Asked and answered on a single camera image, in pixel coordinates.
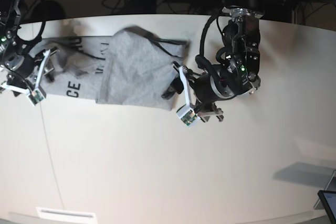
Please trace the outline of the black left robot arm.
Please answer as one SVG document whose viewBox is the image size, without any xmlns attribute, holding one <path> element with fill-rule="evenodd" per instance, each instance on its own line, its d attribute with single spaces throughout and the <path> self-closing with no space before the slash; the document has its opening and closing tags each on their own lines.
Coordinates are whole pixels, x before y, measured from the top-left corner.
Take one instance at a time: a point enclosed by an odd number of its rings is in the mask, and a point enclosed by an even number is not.
<svg viewBox="0 0 336 224">
<path fill-rule="evenodd" d="M 252 94 L 261 86 L 259 20 L 265 13 L 263 0 L 222 0 L 223 7 L 207 20 L 200 39 L 200 50 L 195 57 L 203 71 L 196 73 L 176 61 L 172 63 L 177 76 L 171 84 L 175 93 L 184 93 L 185 104 L 176 114 L 188 127 L 199 121 L 208 122 L 215 116 L 224 119 L 218 101 L 230 101 L 244 94 Z M 230 19 L 219 29 L 223 47 L 212 64 L 205 56 L 207 32 L 213 22 L 227 15 Z"/>
</svg>

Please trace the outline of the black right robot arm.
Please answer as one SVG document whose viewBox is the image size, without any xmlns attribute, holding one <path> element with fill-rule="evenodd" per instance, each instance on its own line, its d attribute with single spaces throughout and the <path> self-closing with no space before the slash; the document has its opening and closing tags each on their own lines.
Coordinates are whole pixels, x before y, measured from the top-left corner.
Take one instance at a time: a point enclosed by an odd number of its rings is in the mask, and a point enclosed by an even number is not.
<svg viewBox="0 0 336 224">
<path fill-rule="evenodd" d="M 15 96 L 23 94 L 33 105 L 47 96 L 40 83 L 54 70 L 50 58 L 58 52 L 57 47 L 52 47 L 35 56 L 30 55 L 30 51 L 41 42 L 46 25 L 46 0 L 38 1 L 43 12 L 40 30 L 33 39 L 26 40 L 18 35 L 28 13 L 25 0 L 1 0 L 1 69 L 7 71 L 1 91 L 9 90 Z"/>
</svg>

